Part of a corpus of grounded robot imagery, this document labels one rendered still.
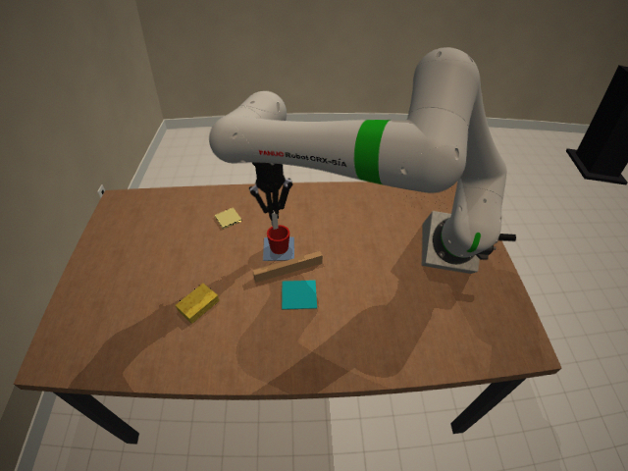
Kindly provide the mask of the yellow flat pad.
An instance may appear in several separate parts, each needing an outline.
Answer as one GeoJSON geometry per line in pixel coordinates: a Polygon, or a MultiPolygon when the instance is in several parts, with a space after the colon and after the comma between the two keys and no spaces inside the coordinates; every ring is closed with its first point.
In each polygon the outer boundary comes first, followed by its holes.
{"type": "Polygon", "coordinates": [[[230,227],[234,224],[242,222],[241,217],[238,215],[234,208],[221,212],[215,215],[215,218],[223,229],[230,227]]]}

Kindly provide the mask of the red cup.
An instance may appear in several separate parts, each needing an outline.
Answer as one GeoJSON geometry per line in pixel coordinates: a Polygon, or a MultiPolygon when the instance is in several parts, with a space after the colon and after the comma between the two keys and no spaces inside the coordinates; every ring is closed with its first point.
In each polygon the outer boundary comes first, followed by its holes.
{"type": "Polygon", "coordinates": [[[270,248],[275,254],[283,254],[288,251],[289,229],[285,226],[278,225],[278,229],[271,227],[267,231],[270,248]]]}

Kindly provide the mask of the yellow sponge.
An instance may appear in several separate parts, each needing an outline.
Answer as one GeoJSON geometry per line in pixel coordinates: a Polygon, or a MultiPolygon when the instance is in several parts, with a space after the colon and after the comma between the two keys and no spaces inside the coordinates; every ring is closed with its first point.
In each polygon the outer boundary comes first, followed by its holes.
{"type": "Polygon", "coordinates": [[[176,307],[192,324],[219,301],[218,295],[212,289],[201,284],[177,303],[176,307]]]}

